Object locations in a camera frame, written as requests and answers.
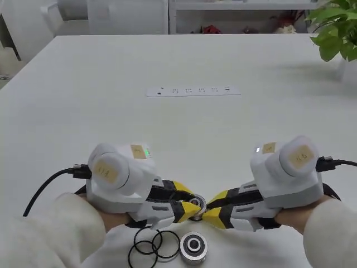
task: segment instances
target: o-ring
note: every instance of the o-ring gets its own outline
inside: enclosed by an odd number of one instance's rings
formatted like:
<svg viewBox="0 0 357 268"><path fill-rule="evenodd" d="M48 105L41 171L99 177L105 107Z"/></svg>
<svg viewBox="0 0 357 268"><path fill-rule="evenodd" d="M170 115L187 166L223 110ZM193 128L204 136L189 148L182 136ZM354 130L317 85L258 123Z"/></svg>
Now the o-ring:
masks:
<svg viewBox="0 0 357 268"><path fill-rule="evenodd" d="M159 248L160 248L160 246L159 247L154 247L154 241L155 241L155 239L156 239L156 237L158 236L158 235L161 235L161 241L162 241L162 234L163 233L172 233L176 238L177 238L177 241L178 241L178 248L177 248L177 250L176 250L176 252L174 253L174 254L172 254L171 256L161 256L159 253L158 253L158 250L159 250ZM154 252L154 254L157 256L157 257L160 257L160 258L162 258L162 259L171 259L171 258L173 258L173 257L175 257L177 254L179 254L179 252L180 252L180 238L179 238L179 236L176 234L176 233L174 233L174 232L172 232L172 231L169 231L169 230L165 230L165 231L159 231L155 236L154 236L154 238L152 239L152 241L151 241L151 246L152 246L152 250L153 250L153 252Z"/></svg>
<svg viewBox="0 0 357 268"><path fill-rule="evenodd" d="M131 260L130 260L130 256L131 256L131 254L132 254L132 251L133 251L134 248L137 250L137 247L136 247L136 246L137 246L138 244L141 244L141 243L149 243L149 244L151 244L151 247L153 248L153 250L155 250L155 251L157 252L157 247L156 247L151 241L149 241L149 240L143 240L143 241L139 241L139 242L135 243L135 244L130 248L129 254L128 254L128 264L129 264L129 267L130 267L130 268L134 268L133 265L132 265L132 262L131 262ZM155 267L155 265L156 265L156 263L157 263L157 260L158 260L158 255L156 255L155 261L154 261L153 265L152 265L150 268L154 268L154 267Z"/></svg>
<svg viewBox="0 0 357 268"><path fill-rule="evenodd" d="M147 227L144 227L144 228L140 229L140 230L135 234L135 236L134 236L134 245L133 245L133 247L135 247L135 249L137 250L137 252L139 252L139 253L141 253L141 254L143 254L143 255L151 255L151 254L154 254L155 252L157 252L157 251L160 249L160 247L161 247L161 245L162 245L162 234L161 234L161 232L160 232L159 230L156 230L156 231L157 231L156 236L157 236L157 235L160 235L160 243L158 244L158 246L155 245L156 251L153 249L151 252L143 252L143 251L141 251L141 250L137 247L137 244L139 243L139 242L138 242L138 243L136 242L136 238L137 238L138 234L139 234L142 230L144 230L144 229L149 229L149 228L150 228L150 226L147 226Z"/></svg>

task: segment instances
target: ball bearing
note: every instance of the ball bearing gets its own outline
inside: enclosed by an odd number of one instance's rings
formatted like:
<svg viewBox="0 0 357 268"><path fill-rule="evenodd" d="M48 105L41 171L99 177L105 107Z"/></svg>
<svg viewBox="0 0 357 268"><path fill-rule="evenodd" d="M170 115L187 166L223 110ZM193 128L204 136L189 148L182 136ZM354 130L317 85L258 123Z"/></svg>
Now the ball bearing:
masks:
<svg viewBox="0 0 357 268"><path fill-rule="evenodd" d="M205 261L208 252L207 240L199 233L185 234L180 241L182 259L189 265L198 265Z"/></svg>
<svg viewBox="0 0 357 268"><path fill-rule="evenodd" d="M193 197L190 200L190 203L192 203L194 205L198 205L201 208L201 210L198 211L196 215L194 215L193 217L190 218L190 220L192 220L192 221L199 222L200 220L202 220L202 215L207 210L206 200L202 196L197 194L197 195L195 195L195 197Z"/></svg>

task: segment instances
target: shelf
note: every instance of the shelf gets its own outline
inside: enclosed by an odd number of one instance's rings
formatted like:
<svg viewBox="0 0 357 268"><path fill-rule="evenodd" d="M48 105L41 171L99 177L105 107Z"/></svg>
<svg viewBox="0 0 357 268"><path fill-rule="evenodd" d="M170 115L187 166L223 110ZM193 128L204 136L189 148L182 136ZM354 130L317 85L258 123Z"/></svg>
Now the shelf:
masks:
<svg viewBox="0 0 357 268"><path fill-rule="evenodd" d="M320 6L318 3L244 3L226 0L211 3L172 3L172 7L176 10L312 10L318 6Z"/></svg>

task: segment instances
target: electrical outlet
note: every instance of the electrical outlet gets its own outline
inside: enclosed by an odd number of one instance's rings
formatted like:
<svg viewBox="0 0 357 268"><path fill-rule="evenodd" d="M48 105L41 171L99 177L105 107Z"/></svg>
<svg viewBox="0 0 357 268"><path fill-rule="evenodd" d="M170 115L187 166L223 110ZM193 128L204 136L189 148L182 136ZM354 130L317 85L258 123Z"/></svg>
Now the electrical outlet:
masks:
<svg viewBox="0 0 357 268"><path fill-rule="evenodd" d="M186 97L186 96L215 96L240 95L236 87L206 86L206 87L158 87L149 88L148 97Z"/></svg>

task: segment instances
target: white sleeve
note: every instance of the white sleeve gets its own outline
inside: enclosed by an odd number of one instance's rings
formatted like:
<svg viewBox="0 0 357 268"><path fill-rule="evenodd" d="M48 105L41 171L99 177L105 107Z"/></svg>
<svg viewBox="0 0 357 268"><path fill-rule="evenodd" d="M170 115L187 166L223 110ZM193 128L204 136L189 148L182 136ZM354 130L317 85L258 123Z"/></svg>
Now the white sleeve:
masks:
<svg viewBox="0 0 357 268"><path fill-rule="evenodd" d="M357 214L335 199L318 205L303 244L313 268L357 267Z"/></svg>
<svg viewBox="0 0 357 268"><path fill-rule="evenodd" d="M105 239L98 212L74 195L58 197L48 210L0 223L1 268L75 268Z"/></svg>

